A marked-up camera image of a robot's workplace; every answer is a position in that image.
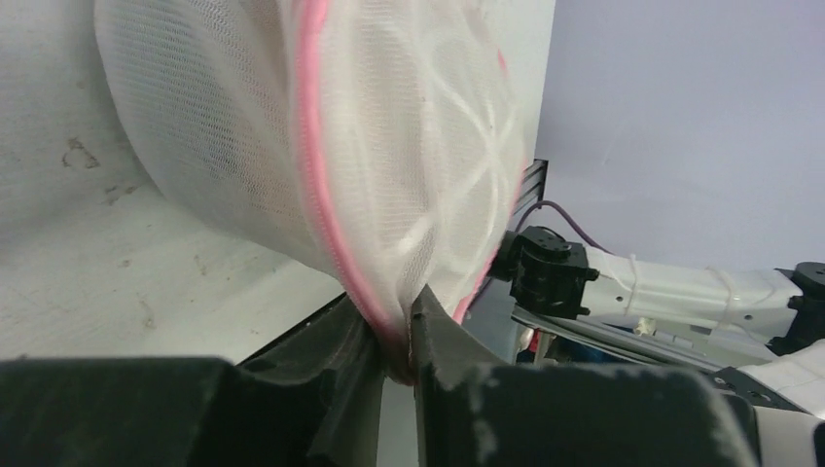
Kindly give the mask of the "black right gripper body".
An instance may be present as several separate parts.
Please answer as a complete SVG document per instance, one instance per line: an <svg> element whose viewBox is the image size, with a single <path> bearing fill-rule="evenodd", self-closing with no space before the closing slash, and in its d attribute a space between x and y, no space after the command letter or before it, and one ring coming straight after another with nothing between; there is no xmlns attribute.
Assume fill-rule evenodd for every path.
<svg viewBox="0 0 825 467"><path fill-rule="evenodd" d="M585 286L599 272L590 267L582 244L531 226L506 232L488 276L508 282L509 295L531 314L575 319L590 313L582 305Z"/></svg>

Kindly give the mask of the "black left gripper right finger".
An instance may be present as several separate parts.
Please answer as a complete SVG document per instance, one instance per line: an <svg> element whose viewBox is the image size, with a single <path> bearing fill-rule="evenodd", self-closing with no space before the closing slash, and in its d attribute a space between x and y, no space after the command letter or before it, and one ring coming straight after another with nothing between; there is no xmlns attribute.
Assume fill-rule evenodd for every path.
<svg viewBox="0 0 825 467"><path fill-rule="evenodd" d="M423 466L754 466L754 414L700 374L509 364L424 289L412 305Z"/></svg>

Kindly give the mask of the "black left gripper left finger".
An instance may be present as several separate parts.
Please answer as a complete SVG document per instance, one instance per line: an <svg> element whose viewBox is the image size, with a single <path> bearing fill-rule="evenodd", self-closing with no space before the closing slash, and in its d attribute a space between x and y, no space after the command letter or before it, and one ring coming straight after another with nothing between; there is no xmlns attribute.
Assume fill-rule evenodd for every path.
<svg viewBox="0 0 825 467"><path fill-rule="evenodd" d="M216 357L1 365L5 466L373 466L377 340L340 298L242 364Z"/></svg>

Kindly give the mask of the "white mesh bag pink zipper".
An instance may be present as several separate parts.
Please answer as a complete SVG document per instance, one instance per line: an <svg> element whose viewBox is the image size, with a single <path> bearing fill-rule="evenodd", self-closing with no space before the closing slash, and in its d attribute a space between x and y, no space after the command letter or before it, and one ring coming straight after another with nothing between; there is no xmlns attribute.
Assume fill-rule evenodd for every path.
<svg viewBox="0 0 825 467"><path fill-rule="evenodd" d="M479 1L97 1L120 122L161 193L337 280L395 379L413 302L461 321L528 154Z"/></svg>

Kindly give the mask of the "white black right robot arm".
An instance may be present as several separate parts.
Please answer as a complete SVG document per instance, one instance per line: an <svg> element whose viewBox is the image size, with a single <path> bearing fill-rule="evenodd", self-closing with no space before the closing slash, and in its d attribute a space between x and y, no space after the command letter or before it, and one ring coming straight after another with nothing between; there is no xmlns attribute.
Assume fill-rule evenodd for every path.
<svg viewBox="0 0 825 467"><path fill-rule="evenodd" d="M672 365L750 404L767 466L824 462L824 267L729 272L621 257L542 227L507 232L510 286L536 362Z"/></svg>

